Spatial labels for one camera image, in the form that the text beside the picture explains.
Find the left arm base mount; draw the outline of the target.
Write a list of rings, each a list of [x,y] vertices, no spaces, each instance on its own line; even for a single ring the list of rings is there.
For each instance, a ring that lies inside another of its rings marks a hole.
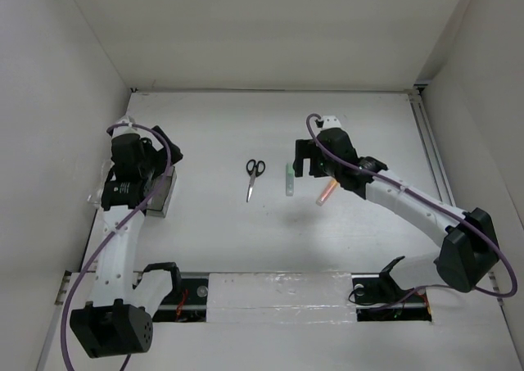
[[[154,323],[204,323],[209,295],[209,274],[182,274],[181,288],[171,292],[153,316]]]

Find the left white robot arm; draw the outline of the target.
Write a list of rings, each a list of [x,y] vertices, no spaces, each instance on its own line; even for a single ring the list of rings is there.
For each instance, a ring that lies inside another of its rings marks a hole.
[[[165,217],[183,154],[158,125],[124,117],[107,132],[111,163],[97,201],[102,241],[86,264],[96,268],[94,282],[83,308],[71,310],[66,298],[61,321],[91,359],[149,351],[160,303],[178,300],[183,290],[174,262],[149,264],[134,276],[142,225],[147,214]]]

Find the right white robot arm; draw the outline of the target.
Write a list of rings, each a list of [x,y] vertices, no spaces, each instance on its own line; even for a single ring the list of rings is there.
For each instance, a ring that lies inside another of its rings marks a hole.
[[[501,260],[495,228],[482,209],[460,210],[411,187],[380,160],[359,156],[349,134],[339,126],[323,126],[315,138],[295,142],[297,178],[331,177],[346,191],[384,207],[431,239],[438,253],[414,269],[418,278],[392,272],[378,280],[387,300],[403,296],[409,286],[439,284],[470,292]]]

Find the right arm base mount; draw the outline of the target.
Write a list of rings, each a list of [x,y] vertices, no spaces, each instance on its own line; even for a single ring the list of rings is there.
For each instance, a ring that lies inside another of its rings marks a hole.
[[[348,302],[355,305],[358,322],[432,321],[426,294],[414,293],[400,302],[409,290],[400,288],[391,271],[403,259],[395,258],[378,273],[351,275]]]

